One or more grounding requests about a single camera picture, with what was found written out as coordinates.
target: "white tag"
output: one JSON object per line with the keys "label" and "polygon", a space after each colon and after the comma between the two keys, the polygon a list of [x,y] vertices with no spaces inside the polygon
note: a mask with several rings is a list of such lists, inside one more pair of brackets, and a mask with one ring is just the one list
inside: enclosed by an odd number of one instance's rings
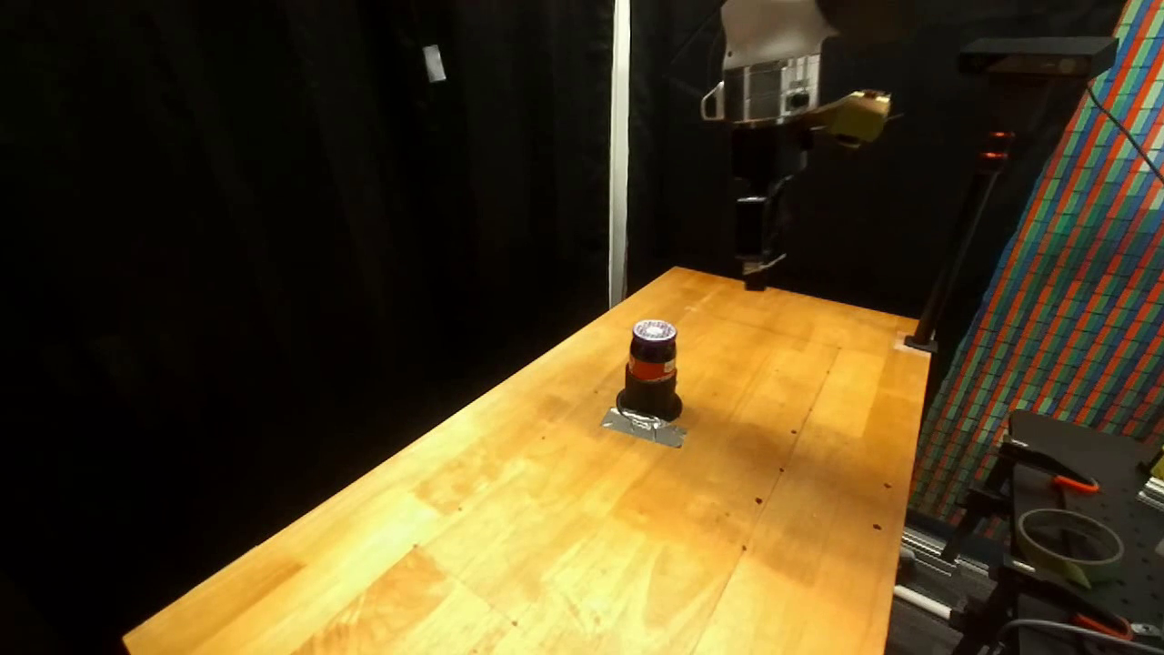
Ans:
{"label": "white tag", "polygon": [[443,81],[445,64],[440,60],[440,47],[425,45],[423,51],[425,54],[425,67],[428,69],[428,81]]}

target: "wooden tabletop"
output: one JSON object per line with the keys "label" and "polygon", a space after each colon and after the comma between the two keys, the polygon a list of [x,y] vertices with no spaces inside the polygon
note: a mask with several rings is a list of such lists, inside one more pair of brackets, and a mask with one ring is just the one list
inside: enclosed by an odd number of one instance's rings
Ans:
{"label": "wooden tabletop", "polygon": [[[599,423],[679,329],[681,449]],[[672,269],[126,635],[154,653],[881,653],[914,320]]]}

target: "tape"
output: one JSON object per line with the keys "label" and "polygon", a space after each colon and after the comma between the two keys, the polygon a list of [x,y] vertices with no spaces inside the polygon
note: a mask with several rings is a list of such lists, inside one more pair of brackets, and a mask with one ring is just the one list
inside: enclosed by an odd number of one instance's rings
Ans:
{"label": "tape", "polygon": [[1123,542],[1099,521],[1065,510],[1032,510],[1018,518],[1018,548],[1035,567],[1085,589],[1119,576]]}

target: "black backdrop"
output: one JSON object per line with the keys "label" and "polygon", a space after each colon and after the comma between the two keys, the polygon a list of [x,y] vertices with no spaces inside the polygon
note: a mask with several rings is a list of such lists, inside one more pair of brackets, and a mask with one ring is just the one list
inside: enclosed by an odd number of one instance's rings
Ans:
{"label": "black backdrop", "polygon": [[[723,124],[704,123],[700,95],[718,79],[723,36],[716,0],[637,0],[632,10],[630,285],[673,263],[736,275]],[[975,135],[986,124],[984,84],[959,77],[961,45],[980,36],[1107,36],[1121,0],[916,1],[911,35],[892,44],[825,41],[822,98],[856,88],[893,93],[882,136],[857,152],[818,143],[793,190],[788,257],[773,284],[918,315],[970,184]],[[684,48],[690,35],[695,35]],[[1081,87],[1051,93],[1022,133],[995,186],[959,284],[938,325],[937,391],[1002,248]]]}
{"label": "black backdrop", "polygon": [[610,5],[2,9],[21,617],[115,648],[602,311]]}

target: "cable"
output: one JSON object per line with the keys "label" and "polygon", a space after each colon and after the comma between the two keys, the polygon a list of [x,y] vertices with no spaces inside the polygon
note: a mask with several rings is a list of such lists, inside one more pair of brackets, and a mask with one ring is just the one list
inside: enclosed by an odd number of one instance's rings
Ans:
{"label": "cable", "polygon": [[1084,85],[1084,88],[1087,90],[1087,97],[1092,99],[1092,104],[1095,105],[1095,108],[1103,112],[1103,115],[1107,116],[1107,120],[1112,121],[1112,124],[1114,124],[1115,128],[1123,134],[1123,137],[1128,140],[1128,143],[1131,143],[1131,147],[1135,148],[1137,152],[1140,152],[1140,156],[1143,157],[1144,163],[1148,164],[1148,168],[1152,169],[1152,173],[1156,175],[1156,179],[1159,179],[1162,183],[1164,183],[1164,173],[1161,172],[1159,166],[1157,166],[1156,162],[1154,162],[1152,158],[1148,156],[1148,152],[1144,151],[1143,145],[1141,145],[1140,142],[1136,141],[1136,137],[1133,136],[1130,131],[1128,131],[1128,128],[1124,127],[1122,122],[1120,122],[1120,119],[1115,118],[1115,115],[1113,115],[1112,112],[1109,112],[1107,107],[1105,107],[1103,104],[1099,101],[1099,98],[1095,97],[1095,92],[1092,91],[1091,84]]}
{"label": "cable", "polygon": [[995,639],[998,639],[998,641],[1001,642],[1002,638],[1005,638],[1008,632],[1010,632],[1014,628],[1022,628],[1022,627],[1042,628],[1042,629],[1050,628],[1062,632],[1069,632],[1078,634],[1085,639],[1100,641],[1103,643],[1103,646],[1120,646],[1127,650],[1134,650],[1136,653],[1151,653],[1154,655],[1164,655],[1164,650],[1152,646],[1145,646],[1143,643],[1136,643],[1134,641],[1126,641],[1117,636],[1112,636],[1109,634],[1090,631],[1087,628],[1081,628],[1078,626],[1069,626],[1066,624],[1059,624],[1056,621],[1043,621],[1041,619],[1015,619],[1008,622],[1007,625],[1002,626],[1002,628],[999,629],[998,638]]}

